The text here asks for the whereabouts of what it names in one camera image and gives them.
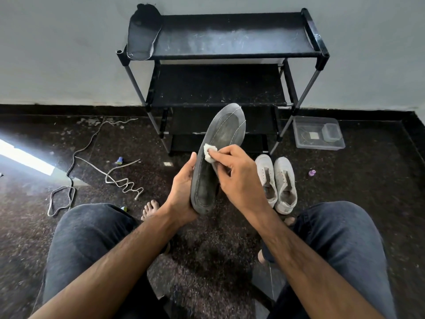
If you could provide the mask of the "white cotton wad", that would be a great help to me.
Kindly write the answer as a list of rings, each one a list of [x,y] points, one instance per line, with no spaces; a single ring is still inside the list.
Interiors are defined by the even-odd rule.
[[[205,143],[204,146],[203,146],[203,149],[204,149],[205,161],[210,163],[210,164],[215,163],[216,160],[213,157],[211,157],[210,151],[214,151],[214,152],[218,151],[217,147],[214,146],[214,145],[210,145],[210,144]]]

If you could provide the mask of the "person's left forearm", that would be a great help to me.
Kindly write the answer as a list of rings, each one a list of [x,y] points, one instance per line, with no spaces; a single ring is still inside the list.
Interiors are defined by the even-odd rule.
[[[163,205],[29,319],[110,319],[162,248],[198,214]]]

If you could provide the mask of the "person's right hand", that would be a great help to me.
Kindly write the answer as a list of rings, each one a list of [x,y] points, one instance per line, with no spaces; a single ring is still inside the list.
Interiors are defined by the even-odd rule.
[[[256,163],[236,144],[216,152],[210,151],[216,162],[232,168],[231,187],[221,187],[230,202],[248,219],[270,209],[258,177]]]

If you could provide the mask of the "clear plastic container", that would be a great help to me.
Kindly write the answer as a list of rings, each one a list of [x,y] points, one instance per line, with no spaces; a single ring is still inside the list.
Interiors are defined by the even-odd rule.
[[[341,150],[345,142],[334,118],[296,116],[293,120],[296,147],[300,149]]]

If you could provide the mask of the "black shoe rack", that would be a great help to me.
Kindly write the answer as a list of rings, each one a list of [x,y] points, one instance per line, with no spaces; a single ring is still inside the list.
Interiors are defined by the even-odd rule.
[[[116,52],[167,153],[198,151],[214,114],[243,107],[243,148],[273,153],[330,54],[308,9],[162,15],[149,60]]]

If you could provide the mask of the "long white shoelace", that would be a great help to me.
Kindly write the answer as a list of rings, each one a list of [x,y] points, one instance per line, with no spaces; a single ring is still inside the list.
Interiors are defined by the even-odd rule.
[[[48,209],[47,209],[47,217],[53,218],[53,217],[56,217],[59,214],[59,212],[61,212],[62,210],[65,210],[65,209],[69,210],[69,209],[71,209],[71,207],[73,205],[73,202],[75,200],[75,195],[77,193],[77,189],[76,189],[76,187],[74,185],[74,179],[71,177],[71,172],[73,171],[73,169],[74,169],[74,167],[76,165],[77,154],[79,154],[79,153],[87,150],[91,146],[91,144],[93,143],[93,140],[100,133],[102,127],[105,124],[109,124],[109,125],[112,125],[112,126],[115,126],[115,125],[123,126],[123,125],[125,125],[127,123],[130,123],[132,121],[137,121],[137,120],[138,120],[138,118],[130,118],[130,119],[127,119],[125,121],[111,122],[111,121],[105,119],[103,122],[101,122],[99,124],[99,128],[91,136],[90,141],[88,142],[88,144],[86,146],[84,146],[82,149],[76,150],[75,152],[73,152],[73,154],[72,154],[72,163],[71,163],[70,167],[66,171],[66,178],[69,180],[69,184],[63,185],[63,186],[61,186],[61,187],[53,190],[50,193],[50,196],[49,196],[49,205],[48,205]],[[67,192],[68,203],[64,207],[60,207],[58,209],[55,209],[54,208],[54,196],[57,193],[63,191],[64,189],[67,189],[68,190],[68,192]]]

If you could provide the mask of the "person's left foot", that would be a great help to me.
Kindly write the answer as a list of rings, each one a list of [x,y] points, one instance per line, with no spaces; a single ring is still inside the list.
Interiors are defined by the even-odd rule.
[[[147,202],[142,211],[141,221],[144,222],[148,217],[152,216],[160,208],[160,204],[156,200]]]

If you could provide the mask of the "person's left hand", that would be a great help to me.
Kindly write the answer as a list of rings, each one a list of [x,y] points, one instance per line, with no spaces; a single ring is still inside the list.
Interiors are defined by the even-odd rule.
[[[184,182],[184,167],[175,175],[171,192],[166,200],[166,209],[171,212],[178,224],[178,228],[194,221],[198,213],[191,204],[191,183]]]

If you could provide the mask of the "wavy white shoelace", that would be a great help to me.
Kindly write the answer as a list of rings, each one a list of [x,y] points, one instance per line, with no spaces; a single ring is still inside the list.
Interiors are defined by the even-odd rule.
[[[99,169],[98,167],[96,167],[95,165],[93,165],[92,163],[80,158],[80,157],[76,157],[79,160],[82,160],[83,162],[87,163],[89,166],[93,167],[96,171],[100,172],[102,175],[104,175],[104,182],[106,184],[114,184],[117,187],[122,189],[123,193],[128,193],[128,192],[133,192],[136,193],[136,196],[134,198],[134,200],[137,200],[140,195],[144,192],[144,188],[143,187],[139,187],[139,188],[135,188],[135,183],[130,181],[129,178],[122,178],[119,180],[115,180],[110,174],[118,169],[127,167],[127,166],[131,166],[134,165],[136,163],[141,162],[141,159],[135,160],[133,162],[124,164],[124,165],[117,165],[114,168],[110,169],[108,172],[104,172],[101,169]]]

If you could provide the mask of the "person's right leg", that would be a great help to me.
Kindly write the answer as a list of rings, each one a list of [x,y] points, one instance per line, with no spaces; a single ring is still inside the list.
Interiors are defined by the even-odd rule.
[[[286,222],[386,319],[397,319],[383,240],[364,209],[323,202]]]

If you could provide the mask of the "person's right forearm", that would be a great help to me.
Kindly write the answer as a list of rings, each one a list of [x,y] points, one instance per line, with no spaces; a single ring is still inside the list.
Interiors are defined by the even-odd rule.
[[[293,233],[269,204],[240,208],[258,231],[311,319],[384,319],[322,257]]]

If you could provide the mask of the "person's left leg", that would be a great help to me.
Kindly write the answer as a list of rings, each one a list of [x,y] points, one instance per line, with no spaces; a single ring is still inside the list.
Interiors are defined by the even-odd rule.
[[[50,245],[44,278],[45,304],[140,225],[109,203],[82,204],[58,222]],[[169,319],[146,272],[113,319]]]

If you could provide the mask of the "grey stitched shoe insole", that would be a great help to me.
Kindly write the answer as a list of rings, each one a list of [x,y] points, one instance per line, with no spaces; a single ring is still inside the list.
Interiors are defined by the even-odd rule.
[[[190,188],[190,202],[198,214],[213,210],[219,191],[216,163],[208,149],[220,150],[232,144],[241,146],[245,132],[246,118],[237,103],[222,108],[211,121],[197,154]]]

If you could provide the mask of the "white sneaker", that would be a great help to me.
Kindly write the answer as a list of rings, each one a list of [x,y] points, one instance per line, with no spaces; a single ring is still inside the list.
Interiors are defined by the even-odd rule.
[[[274,178],[273,162],[267,154],[261,154],[255,159],[257,172],[268,204],[274,208],[278,200],[278,192]]]
[[[274,208],[278,213],[288,215],[295,208],[298,196],[294,170],[286,157],[279,157],[274,162],[274,178],[278,194]]]

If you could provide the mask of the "person's leg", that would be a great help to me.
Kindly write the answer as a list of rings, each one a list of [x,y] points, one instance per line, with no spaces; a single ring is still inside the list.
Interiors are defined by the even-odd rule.
[[[50,245],[44,278],[45,304],[140,225],[109,203],[82,204],[58,222]],[[113,319],[169,319],[146,272]]]
[[[364,209],[323,202],[286,222],[386,319],[397,319],[383,240]]]

